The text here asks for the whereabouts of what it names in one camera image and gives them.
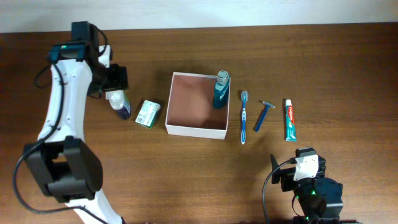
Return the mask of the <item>clear pump soap bottle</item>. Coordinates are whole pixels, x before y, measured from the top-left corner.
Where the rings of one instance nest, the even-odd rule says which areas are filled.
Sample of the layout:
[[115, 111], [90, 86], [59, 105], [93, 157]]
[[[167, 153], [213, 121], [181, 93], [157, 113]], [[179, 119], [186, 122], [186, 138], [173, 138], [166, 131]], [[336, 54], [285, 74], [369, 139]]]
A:
[[123, 90], [107, 91], [106, 99], [121, 119], [130, 118], [131, 104]]

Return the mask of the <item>toothpaste tube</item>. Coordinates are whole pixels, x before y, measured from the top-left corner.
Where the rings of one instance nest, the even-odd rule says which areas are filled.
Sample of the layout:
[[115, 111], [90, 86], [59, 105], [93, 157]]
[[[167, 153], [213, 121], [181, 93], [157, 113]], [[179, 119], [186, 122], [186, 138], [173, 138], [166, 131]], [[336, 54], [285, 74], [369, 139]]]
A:
[[297, 134], [295, 130], [294, 111], [291, 100], [285, 101], [285, 130], [285, 140], [290, 142], [296, 142]]

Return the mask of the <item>green white soap box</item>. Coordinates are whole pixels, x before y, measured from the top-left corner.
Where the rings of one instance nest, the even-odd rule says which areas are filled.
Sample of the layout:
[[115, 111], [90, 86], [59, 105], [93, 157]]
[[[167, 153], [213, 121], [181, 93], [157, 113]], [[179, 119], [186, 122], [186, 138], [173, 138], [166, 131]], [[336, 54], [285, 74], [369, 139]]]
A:
[[135, 123], [150, 129], [153, 127], [157, 113], [159, 111], [160, 104], [153, 101], [144, 100]]

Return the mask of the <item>blue disposable razor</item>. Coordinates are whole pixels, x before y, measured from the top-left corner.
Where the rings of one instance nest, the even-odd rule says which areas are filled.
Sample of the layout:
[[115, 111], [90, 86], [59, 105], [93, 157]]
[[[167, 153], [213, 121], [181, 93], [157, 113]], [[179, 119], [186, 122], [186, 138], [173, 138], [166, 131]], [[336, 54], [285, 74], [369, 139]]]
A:
[[260, 114], [260, 116], [259, 116], [259, 119], [258, 119], [258, 121], [257, 121], [257, 124], [256, 124], [256, 126], [255, 126], [255, 128], [254, 128], [254, 131], [255, 131], [255, 132], [258, 132], [258, 131], [260, 130], [260, 128], [261, 128], [261, 126], [262, 126], [262, 124], [263, 124], [263, 122], [264, 122], [264, 120], [265, 120], [265, 117], [267, 116], [267, 113], [268, 113], [269, 109], [270, 109], [270, 108], [272, 108], [272, 109], [275, 108], [275, 105], [270, 104], [270, 103], [268, 103], [268, 102], [266, 102], [266, 101], [262, 101], [262, 104], [264, 105], [264, 109], [263, 109], [263, 111], [261, 112], [261, 114]]

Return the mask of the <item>blue white toothbrush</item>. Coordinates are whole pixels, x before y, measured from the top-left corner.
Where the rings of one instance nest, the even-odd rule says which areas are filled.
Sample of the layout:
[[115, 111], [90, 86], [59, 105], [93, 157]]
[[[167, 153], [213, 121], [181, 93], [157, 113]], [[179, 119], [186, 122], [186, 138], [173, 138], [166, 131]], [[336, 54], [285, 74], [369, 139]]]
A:
[[242, 122], [241, 144], [245, 144], [246, 143], [246, 103], [248, 101], [248, 92], [246, 90], [242, 91], [241, 100], [243, 102], [242, 112], [241, 112], [241, 122]]

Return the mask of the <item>teal mouthwash bottle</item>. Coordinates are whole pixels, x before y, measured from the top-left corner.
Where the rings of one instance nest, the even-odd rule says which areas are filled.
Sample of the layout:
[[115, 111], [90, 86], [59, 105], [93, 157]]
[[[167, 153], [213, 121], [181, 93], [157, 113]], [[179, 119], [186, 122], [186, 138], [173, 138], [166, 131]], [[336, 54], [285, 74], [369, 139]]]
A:
[[221, 70], [217, 74], [214, 88], [213, 107], [220, 109], [226, 104], [228, 99], [227, 91], [229, 90], [230, 75], [227, 71]]

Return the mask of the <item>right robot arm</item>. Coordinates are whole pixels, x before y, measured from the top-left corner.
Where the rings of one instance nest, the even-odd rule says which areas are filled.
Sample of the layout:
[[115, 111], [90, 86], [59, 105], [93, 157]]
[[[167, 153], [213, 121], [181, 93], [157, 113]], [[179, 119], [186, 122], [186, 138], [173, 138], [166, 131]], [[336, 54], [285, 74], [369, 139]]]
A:
[[326, 160], [312, 148], [296, 150], [293, 158], [279, 164], [271, 156], [271, 183], [294, 193], [303, 211], [293, 223], [338, 223], [343, 208], [343, 185], [325, 176]]

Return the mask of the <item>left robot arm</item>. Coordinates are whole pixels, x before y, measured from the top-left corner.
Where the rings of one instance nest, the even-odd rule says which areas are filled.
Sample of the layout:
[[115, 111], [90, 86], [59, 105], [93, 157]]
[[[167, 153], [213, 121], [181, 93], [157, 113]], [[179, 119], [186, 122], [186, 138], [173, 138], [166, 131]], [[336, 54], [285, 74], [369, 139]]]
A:
[[128, 88], [126, 68], [110, 62], [113, 51], [100, 45], [101, 33], [88, 21], [73, 22], [71, 39], [50, 49], [45, 123], [17, 164], [27, 164], [42, 193], [64, 204], [62, 211], [75, 211], [84, 223], [124, 223], [103, 192], [103, 167], [83, 130], [87, 96]]

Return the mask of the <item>white cardboard box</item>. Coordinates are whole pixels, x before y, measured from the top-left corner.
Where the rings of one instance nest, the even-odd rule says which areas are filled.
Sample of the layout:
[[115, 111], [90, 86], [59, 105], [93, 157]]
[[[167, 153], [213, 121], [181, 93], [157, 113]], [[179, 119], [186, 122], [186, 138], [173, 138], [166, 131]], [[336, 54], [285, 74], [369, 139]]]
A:
[[230, 91], [226, 104], [213, 107], [215, 75], [175, 72], [172, 75], [165, 118], [167, 133], [224, 139], [228, 130]]

